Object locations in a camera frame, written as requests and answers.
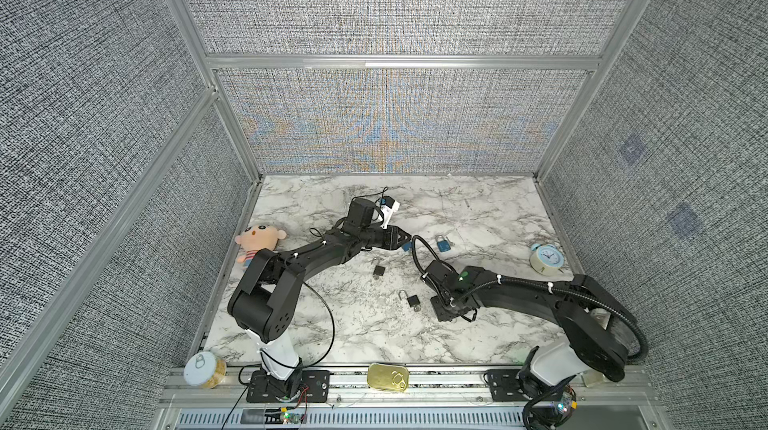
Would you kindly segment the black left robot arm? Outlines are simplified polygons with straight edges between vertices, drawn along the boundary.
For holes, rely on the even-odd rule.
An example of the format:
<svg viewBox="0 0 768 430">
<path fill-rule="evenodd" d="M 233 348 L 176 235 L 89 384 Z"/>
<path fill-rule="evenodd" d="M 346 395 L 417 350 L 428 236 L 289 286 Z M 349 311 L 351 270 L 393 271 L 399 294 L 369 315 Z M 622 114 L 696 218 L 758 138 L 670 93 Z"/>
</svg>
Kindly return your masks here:
<svg viewBox="0 0 768 430">
<path fill-rule="evenodd" d="M 411 235 L 392 225 L 400 203 L 389 195 L 375 202 L 355 197 L 347 215 L 316 241 L 294 250 L 257 251 L 227 304 L 227 313 L 260 345 L 260 377 L 279 399 L 300 393 L 304 363 L 287 334 L 306 282 L 318 273 L 343 265 L 363 251 L 394 251 Z"/>
</svg>

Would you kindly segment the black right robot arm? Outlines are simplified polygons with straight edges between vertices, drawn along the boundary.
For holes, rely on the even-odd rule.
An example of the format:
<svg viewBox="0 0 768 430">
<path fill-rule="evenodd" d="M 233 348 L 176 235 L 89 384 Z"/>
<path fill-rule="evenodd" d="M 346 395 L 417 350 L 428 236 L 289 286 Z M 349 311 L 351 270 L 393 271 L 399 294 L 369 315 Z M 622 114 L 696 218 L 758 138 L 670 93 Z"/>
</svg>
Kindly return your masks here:
<svg viewBox="0 0 768 430">
<path fill-rule="evenodd" d="M 620 382 L 626 365 L 648 355 L 648 340 L 637 319 L 591 277 L 535 281 L 475 266 L 458 272 L 441 260 L 417 269 L 435 292 L 431 304 L 440 321 L 471 321 L 481 308 L 500 308 L 561 328 L 564 339 L 533 348 L 518 371 L 518 392 L 524 398 L 544 397 L 548 391 L 558 396 L 561 381 L 587 370 Z"/>
</svg>

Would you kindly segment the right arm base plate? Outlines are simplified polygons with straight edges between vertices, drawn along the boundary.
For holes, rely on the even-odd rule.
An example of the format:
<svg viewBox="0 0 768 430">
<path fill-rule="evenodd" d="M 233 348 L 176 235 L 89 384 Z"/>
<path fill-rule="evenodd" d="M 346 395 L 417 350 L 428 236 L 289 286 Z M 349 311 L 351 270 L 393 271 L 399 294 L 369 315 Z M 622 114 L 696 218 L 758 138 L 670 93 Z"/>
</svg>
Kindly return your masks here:
<svg viewBox="0 0 768 430">
<path fill-rule="evenodd" d="M 547 384 L 525 369 L 496 369 L 483 374 L 494 402 L 527 402 L 544 395 L 544 402 L 559 400 L 563 390 L 546 395 L 555 384 Z"/>
</svg>

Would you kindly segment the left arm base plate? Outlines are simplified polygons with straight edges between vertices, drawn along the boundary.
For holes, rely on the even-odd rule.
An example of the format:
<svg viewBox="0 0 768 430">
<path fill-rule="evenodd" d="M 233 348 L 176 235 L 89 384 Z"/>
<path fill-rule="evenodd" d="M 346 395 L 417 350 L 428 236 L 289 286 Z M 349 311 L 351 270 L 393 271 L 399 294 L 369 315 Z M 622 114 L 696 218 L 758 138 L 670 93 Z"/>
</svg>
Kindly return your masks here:
<svg viewBox="0 0 768 430">
<path fill-rule="evenodd" d="M 250 376 L 246 401 L 276 405 L 296 404 L 299 398 L 309 403 L 326 403 L 330 388 L 330 372 L 324 370 L 302 370 L 287 380 L 279 380 L 263 370 Z"/>
</svg>

